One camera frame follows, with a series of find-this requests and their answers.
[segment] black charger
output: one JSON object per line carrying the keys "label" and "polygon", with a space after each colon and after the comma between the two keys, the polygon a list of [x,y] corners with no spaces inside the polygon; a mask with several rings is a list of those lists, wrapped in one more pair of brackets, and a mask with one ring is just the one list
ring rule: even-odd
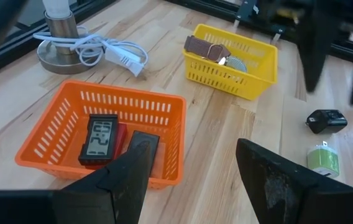
{"label": "black charger", "polygon": [[337,133],[348,125],[339,110],[315,110],[306,119],[306,125],[313,133]]}

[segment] yellow basket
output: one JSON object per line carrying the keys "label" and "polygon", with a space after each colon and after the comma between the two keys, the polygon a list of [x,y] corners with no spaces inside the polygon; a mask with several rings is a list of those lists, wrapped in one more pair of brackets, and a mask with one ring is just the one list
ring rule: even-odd
{"label": "yellow basket", "polygon": [[224,44],[233,56],[240,58],[246,72],[218,65],[183,49],[187,79],[218,90],[254,100],[277,82],[277,48],[250,38],[199,24],[195,37],[213,44]]}

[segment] red object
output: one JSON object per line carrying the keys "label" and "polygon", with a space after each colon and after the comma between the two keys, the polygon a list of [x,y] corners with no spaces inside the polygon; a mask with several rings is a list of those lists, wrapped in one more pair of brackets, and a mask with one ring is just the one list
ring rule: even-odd
{"label": "red object", "polygon": [[[127,125],[124,123],[119,123],[119,126],[117,128],[117,139],[116,139],[116,147],[114,148],[113,152],[113,160],[117,159],[122,150],[122,145],[124,143],[124,140],[126,139],[127,136]],[[87,169],[100,169],[104,167],[103,165],[100,166],[85,166]]]}

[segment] green charger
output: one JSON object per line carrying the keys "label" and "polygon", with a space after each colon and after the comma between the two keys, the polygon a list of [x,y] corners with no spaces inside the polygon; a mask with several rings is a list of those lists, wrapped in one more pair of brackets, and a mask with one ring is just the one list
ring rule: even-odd
{"label": "green charger", "polygon": [[339,176],[338,152],[328,147],[327,142],[310,150],[307,160],[309,169],[330,178]]}

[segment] plastic basket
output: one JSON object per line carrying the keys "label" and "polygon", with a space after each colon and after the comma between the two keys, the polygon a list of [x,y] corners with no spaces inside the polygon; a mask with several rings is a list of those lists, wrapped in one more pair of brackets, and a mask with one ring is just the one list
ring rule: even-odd
{"label": "plastic basket", "polygon": [[89,114],[118,114],[119,121],[127,124],[125,144],[134,130],[160,136],[165,148],[162,178],[150,178],[149,187],[176,185],[183,175],[185,110],[185,99],[179,96],[65,81],[15,160],[56,177],[80,179],[93,171],[78,162]]}
{"label": "plastic basket", "polygon": [[277,82],[277,48],[250,38],[199,24],[194,36],[213,44],[224,44],[247,66],[247,73],[218,65],[183,49],[186,77],[230,94],[254,100]]}

